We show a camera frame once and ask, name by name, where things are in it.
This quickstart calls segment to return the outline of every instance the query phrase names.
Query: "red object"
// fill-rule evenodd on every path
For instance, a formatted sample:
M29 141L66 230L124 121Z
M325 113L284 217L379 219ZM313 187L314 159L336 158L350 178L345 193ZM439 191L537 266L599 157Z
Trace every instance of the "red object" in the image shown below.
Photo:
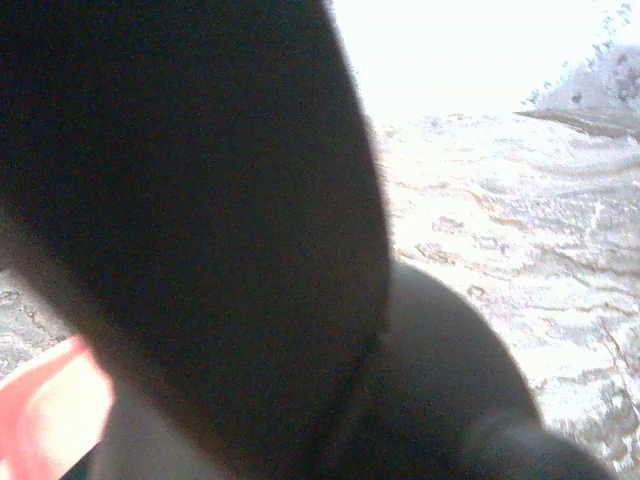
M112 403L77 335L18 367L0 382L0 480L59 480L98 443Z

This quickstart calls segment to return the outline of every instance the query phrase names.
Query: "black fabric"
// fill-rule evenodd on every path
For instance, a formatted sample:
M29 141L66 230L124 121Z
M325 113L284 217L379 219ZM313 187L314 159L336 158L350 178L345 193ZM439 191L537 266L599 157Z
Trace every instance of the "black fabric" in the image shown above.
M170 377L157 396L174 419L197 416L190 428L266 473L301 474L384 328L388 281L371 153L324 11L2 9L11 214ZM126 355L95 333L104 319L65 313L98 354Z

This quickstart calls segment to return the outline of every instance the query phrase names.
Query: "dark object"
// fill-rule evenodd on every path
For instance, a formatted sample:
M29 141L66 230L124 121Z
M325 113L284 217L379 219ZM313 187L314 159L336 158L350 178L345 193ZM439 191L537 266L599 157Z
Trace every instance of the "dark object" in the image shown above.
M3 245L203 451L272 478L609 478L541 430L476 312L390 266L320 3L5 3Z

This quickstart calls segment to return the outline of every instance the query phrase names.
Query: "sky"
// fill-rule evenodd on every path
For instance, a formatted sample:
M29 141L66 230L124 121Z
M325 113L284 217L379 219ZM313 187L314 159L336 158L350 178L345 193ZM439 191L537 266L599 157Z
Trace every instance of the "sky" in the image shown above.
M565 60L593 53L603 9L615 12L620 3L334 0L365 108L374 115L522 110L532 90L559 78ZM630 3L640 10L640 0ZM620 39L640 44L632 26Z

